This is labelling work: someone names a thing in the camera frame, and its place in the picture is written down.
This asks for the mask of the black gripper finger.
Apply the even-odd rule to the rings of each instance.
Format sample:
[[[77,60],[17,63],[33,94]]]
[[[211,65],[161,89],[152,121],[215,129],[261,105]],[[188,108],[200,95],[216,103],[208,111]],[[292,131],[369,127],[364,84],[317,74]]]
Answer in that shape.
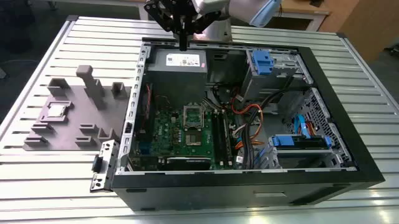
[[[220,17],[221,11],[215,11],[204,14],[199,19],[195,19],[197,13],[189,12],[184,15],[183,27],[183,50],[189,46],[188,37],[193,34],[200,34],[211,23]]]
[[[147,0],[144,10],[160,27],[175,34],[175,38],[179,40],[179,49],[184,51],[184,29],[179,1]]]

